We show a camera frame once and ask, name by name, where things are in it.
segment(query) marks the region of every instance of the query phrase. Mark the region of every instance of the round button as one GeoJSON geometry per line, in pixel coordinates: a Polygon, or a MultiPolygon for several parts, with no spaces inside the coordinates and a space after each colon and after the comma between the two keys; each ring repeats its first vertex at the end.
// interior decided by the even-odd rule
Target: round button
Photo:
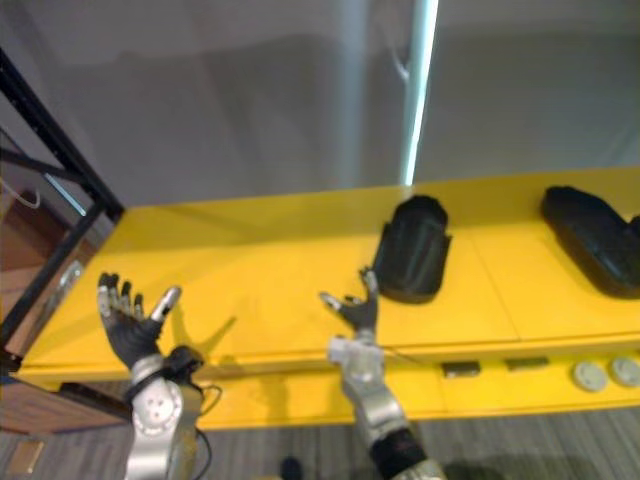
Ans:
{"type": "Polygon", "coordinates": [[[573,367],[573,381],[588,392],[599,392],[607,386],[607,374],[592,362],[580,362],[573,367]]]}
{"type": "Polygon", "coordinates": [[[613,379],[625,387],[640,387],[640,365],[629,357],[617,357],[611,362],[613,379]]]}

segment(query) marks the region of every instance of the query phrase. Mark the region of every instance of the black object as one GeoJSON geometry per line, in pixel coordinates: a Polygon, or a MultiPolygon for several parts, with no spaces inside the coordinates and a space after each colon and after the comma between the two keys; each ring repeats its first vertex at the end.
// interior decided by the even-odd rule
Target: black object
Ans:
{"type": "Polygon", "coordinates": [[[573,187],[548,188],[542,214],[596,287],[640,298],[640,216],[627,223],[604,200],[573,187]]]}
{"type": "Polygon", "coordinates": [[[427,454],[408,428],[391,432],[375,442],[369,455],[385,480],[427,459],[427,454]]]}
{"type": "Polygon", "coordinates": [[[373,262],[380,292],[404,303],[430,300],[440,289],[451,236],[447,212],[432,197],[416,195],[396,208],[373,262]]]}
{"type": "Polygon", "coordinates": [[[286,457],[280,463],[280,478],[282,480],[302,480],[304,471],[302,464],[295,457],[286,457]]]}
{"type": "Polygon", "coordinates": [[[444,362],[442,364],[442,373],[445,378],[477,377],[481,371],[480,362],[475,360],[466,362],[444,362]]]}

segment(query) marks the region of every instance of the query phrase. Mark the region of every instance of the gray carpet floor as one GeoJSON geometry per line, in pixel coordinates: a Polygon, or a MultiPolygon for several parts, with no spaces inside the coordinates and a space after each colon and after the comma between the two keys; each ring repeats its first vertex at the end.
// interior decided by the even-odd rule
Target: gray carpet floor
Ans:
{"type": "MultiPolygon", "coordinates": [[[[416,429],[449,480],[639,480],[640,409],[420,422],[416,429]]],[[[122,479],[128,425],[42,437],[45,449],[22,480],[122,479]]],[[[377,479],[350,426],[208,432],[213,465],[207,479],[277,476],[296,457],[305,480],[377,479]]],[[[18,435],[0,434],[0,472],[18,435]]],[[[199,462],[204,460],[202,446],[199,462]]]]}

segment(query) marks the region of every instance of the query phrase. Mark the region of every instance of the gray wall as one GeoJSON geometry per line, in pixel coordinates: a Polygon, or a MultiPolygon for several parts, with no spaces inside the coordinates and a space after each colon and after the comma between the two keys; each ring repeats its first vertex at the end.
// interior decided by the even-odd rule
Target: gray wall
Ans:
{"type": "MultiPolygon", "coordinates": [[[[398,183],[411,2],[4,1],[2,46],[127,205],[398,183]]],[[[637,0],[441,0],[416,180],[640,164],[637,0]]],[[[47,152],[6,102],[0,122],[47,152]]]]}

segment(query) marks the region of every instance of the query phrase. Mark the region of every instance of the robotic arm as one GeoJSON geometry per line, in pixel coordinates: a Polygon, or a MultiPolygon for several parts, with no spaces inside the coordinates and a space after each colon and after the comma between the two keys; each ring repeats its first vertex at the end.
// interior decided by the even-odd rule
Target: robotic arm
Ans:
{"type": "Polygon", "coordinates": [[[142,296],[133,307],[131,284],[118,293],[118,276],[102,274],[98,283],[98,308],[109,343],[131,371],[127,393],[133,407],[135,436],[126,480],[188,480],[196,456],[196,419],[203,394],[191,375],[203,364],[188,347],[176,347],[164,357],[156,341],[167,314],[180,297],[172,287],[149,317],[142,296]]]}
{"type": "MultiPolygon", "coordinates": [[[[342,368],[342,387],[354,406],[356,426],[385,480],[446,480],[409,429],[397,399],[384,383],[384,354],[376,343],[378,284],[370,269],[360,272],[365,301],[328,293],[322,300],[355,331],[353,339],[334,337],[329,360],[342,368]]],[[[118,292],[118,276],[103,274],[98,283],[98,307],[109,343],[131,371],[127,397],[133,407],[134,442],[126,480],[188,480],[196,455],[196,420],[202,390],[192,374],[202,366],[200,355],[185,346],[164,357],[156,344],[180,289],[172,287],[149,317],[142,296],[131,305],[131,284],[118,292]]]]}
{"type": "Polygon", "coordinates": [[[376,343],[378,282],[369,268],[360,277],[367,290],[364,301],[351,296],[340,301],[320,294],[355,332],[353,339],[331,339],[329,361],[342,369],[342,389],[353,404],[356,428],[385,480],[446,480],[438,464],[427,459],[402,407],[384,383],[384,353],[376,343]]]}

